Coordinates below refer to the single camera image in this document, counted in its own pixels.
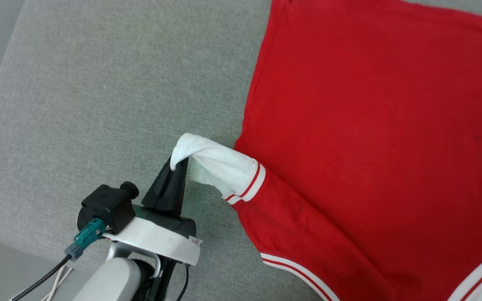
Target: label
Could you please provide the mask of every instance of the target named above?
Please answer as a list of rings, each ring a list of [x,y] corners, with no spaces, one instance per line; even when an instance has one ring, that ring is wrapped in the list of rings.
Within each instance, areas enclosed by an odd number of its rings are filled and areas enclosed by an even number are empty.
[[[190,240],[193,244],[196,244],[197,246],[200,246],[200,244],[202,243],[202,240],[199,240],[199,239],[196,238],[195,236],[189,236],[189,240]]]

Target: gray connector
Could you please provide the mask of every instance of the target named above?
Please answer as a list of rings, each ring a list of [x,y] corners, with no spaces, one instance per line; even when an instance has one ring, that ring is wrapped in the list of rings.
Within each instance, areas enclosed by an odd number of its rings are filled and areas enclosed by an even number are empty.
[[[76,261],[83,255],[83,249],[76,244],[71,244],[64,250],[64,253],[72,257],[70,260]]]

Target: red shirt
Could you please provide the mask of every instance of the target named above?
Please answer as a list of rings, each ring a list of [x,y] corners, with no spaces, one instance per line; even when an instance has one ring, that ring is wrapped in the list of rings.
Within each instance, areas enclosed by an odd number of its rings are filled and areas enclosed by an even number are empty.
[[[482,263],[482,17],[273,0],[235,149],[267,170],[234,208],[268,263],[341,301],[449,299]]]

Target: gray couch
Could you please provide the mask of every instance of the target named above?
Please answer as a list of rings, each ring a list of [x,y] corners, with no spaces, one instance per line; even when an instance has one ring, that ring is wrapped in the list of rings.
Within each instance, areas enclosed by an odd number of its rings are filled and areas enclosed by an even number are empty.
[[[482,14],[482,0],[421,2]],[[0,241],[58,261],[98,185],[133,181],[144,192],[184,132],[233,145],[269,7],[26,0],[0,69]],[[184,300],[319,299],[262,264],[212,187],[189,181],[183,215],[203,240]],[[92,245],[75,266],[96,268],[107,249]],[[177,269],[171,298],[184,278]]]

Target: white cable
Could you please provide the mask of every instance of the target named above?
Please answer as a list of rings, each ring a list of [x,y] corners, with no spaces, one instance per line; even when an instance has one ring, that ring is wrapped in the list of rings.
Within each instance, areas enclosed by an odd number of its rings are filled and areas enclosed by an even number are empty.
[[[51,288],[51,291],[48,294],[48,299],[46,301],[51,301],[53,299],[53,294],[55,293],[55,290],[57,290],[57,286],[59,286],[59,281],[61,280],[61,275],[64,272],[64,267],[62,267],[59,272],[57,273],[57,277],[55,277],[55,282],[53,282],[53,287]]]
[[[152,257],[155,259],[155,271],[154,274],[150,276],[150,279],[159,277],[159,272],[161,272],[161,259],[159,259],[156,253],[152,253]]]
[[[55,294],[55,290],[57,290],[57,288],[59,286],[61,286],[62,282],[68,278],[68,275],[73,271],[73,268],[69,268],[68,271],[66,272],[66,274],[61,278],[61,280],[59,280],[59,282],[57,282],[57,279],[55,280],[55,283],[54,283],[54,286],[53,288],[51,289],[50,293],[48,295],[45,295],[44,298],[42,298],[40,301],[51,301],[51,298],[53,298],[53,295],[51,295],[51,293],[53,292],[53,294]]]

